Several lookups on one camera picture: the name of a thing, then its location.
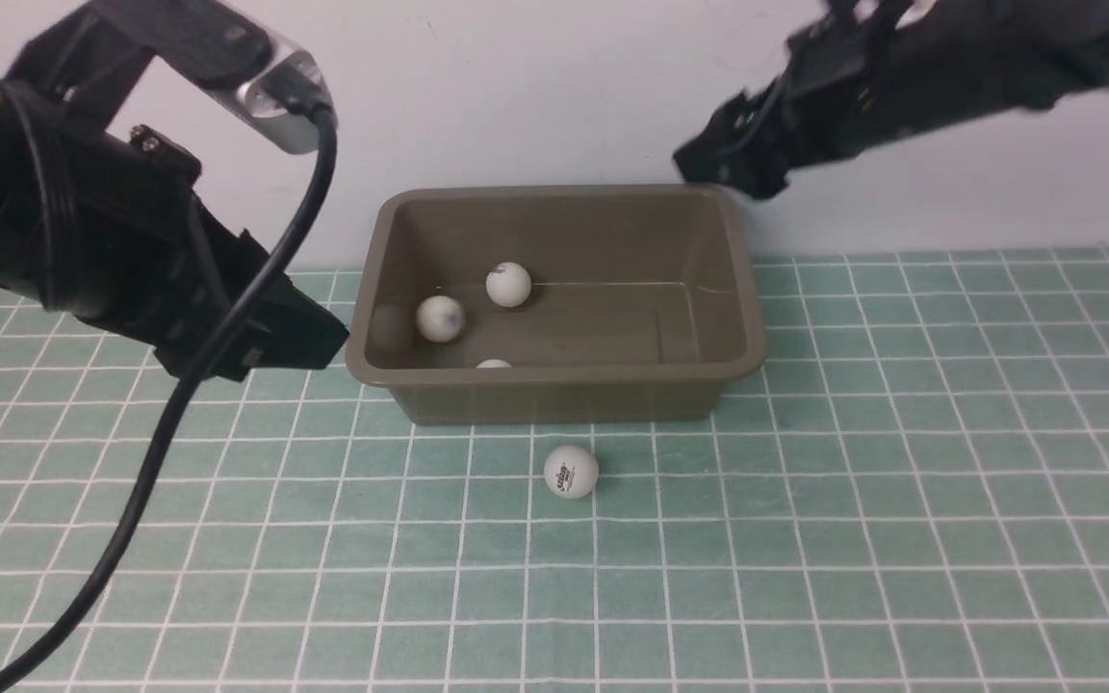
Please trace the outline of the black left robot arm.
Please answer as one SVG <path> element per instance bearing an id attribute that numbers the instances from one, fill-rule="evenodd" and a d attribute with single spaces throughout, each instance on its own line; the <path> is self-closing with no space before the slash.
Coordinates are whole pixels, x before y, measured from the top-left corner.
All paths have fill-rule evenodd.
<path id="1" fill-rule="evenodd" d="M 1 84 L 0 289 L 145 344 L 179 376 L 283 253 L 204 207 L 189 150 L 149 128 L 109 135 L 141 74 L 119 67 L 69 98 Z"/>

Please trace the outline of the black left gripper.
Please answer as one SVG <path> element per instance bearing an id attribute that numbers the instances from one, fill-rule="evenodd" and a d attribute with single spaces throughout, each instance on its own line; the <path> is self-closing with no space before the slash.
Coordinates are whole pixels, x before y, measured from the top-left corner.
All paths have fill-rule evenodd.
<path id="1" fill-rule="evenodd" d="M 268 251 L 211 214 L 194 191 L 202 163 L 154 128 L 138 126 L 128 141 L 63 130 L 57 144 L 74 188 L 78 319 L 146 344 L 181 376 Z M 348 337 L 344 322 L 282 276 L 221 355 L 221 376 L 318 371 Z"/>

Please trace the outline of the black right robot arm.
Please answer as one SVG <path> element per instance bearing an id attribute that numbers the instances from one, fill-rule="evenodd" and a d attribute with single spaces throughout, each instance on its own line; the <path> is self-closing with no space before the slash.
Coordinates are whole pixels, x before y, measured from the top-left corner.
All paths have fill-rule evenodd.
<path id="1" fill-rule="evenodd" d="M 675 150 L 685 183 L 770 200 L 797 169 L 1109 90 L 1109 1 L 830 1 L 787 52 Z"/>

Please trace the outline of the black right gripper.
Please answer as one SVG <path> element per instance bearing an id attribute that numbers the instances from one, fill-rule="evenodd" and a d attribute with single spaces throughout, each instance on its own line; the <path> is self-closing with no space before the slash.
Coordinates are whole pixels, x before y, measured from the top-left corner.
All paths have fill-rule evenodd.
<path id="1" fill-rule="evenodd" d="M 728 98 L 673 161 L 686 184 L 753 200 L 788 185 L 788 171 L 855 157 L 865 145 L 832 145 L 833 133 L 879 113 L 872 85 L 905 10 L 828 10 L 788 35 L 787 67 L 766 91 Z"/>

